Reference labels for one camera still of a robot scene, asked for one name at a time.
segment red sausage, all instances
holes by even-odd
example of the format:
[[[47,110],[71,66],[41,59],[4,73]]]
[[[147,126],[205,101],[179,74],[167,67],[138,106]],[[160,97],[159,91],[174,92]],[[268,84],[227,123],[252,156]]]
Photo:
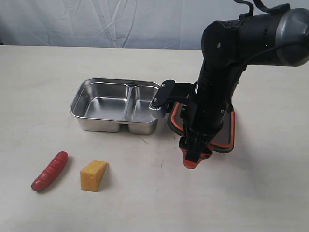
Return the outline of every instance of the red sausage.
[[[65,151],[60,151],[38,176],[38,178],[33,181],[31,185],[32,190],[41,191],[47,188],[64,169],[68,159],[68,154]]]

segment white wall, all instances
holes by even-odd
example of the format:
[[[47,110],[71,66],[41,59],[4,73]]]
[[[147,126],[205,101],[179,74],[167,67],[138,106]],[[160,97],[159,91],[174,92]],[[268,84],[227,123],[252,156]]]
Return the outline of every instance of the white wall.
[[[308,0],[289,1],[309,9]],[[246,11],[233,0],[0,0],[0,38],[7,45],[199,49],[209,23]]]

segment white backdrop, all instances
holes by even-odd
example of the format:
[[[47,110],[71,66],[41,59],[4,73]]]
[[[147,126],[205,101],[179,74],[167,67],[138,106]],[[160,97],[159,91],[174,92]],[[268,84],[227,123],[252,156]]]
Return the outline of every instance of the white backdrop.
[[[309,9],[308,0],[264,3],[288,1]],[[208,24],[245,11],[233,0],[0,0],[0,38],[6,45],[199,49]]]

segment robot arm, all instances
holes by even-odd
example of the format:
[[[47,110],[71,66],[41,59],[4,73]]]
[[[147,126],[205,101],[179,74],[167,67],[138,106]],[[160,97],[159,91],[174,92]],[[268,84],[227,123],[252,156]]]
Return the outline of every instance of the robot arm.
[[[247,65],[301,66],[309,60],[308,10],[290,9],[289,4],[269,9],[254,0],[266,14],[253,16],[251,3],[234,1],[247,4],[249,12],[238,20],[215,21],[205,29],[198,81],[167,80],[150,105],[153,116],[160,118],[174,103],[183,104],[180,148],[189,168],[212,154],[210,143],[222,129],[225,114],[233,111],[231,98]]]

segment white table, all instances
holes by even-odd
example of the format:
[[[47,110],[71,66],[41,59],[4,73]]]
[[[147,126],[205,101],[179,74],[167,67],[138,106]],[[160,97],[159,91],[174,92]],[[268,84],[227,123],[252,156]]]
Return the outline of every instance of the white table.
[[[164,123],[150,136],[87,132],[70,114],[85,79],[194,82],[201,63],[200,51],[0,46],[0,231],[308,231],[309,65],[249,67],[234,151],[195,170]],[[61,150],[65,172],[32,191]],[[81,191],[92,160],[109,169],[99,192]]]

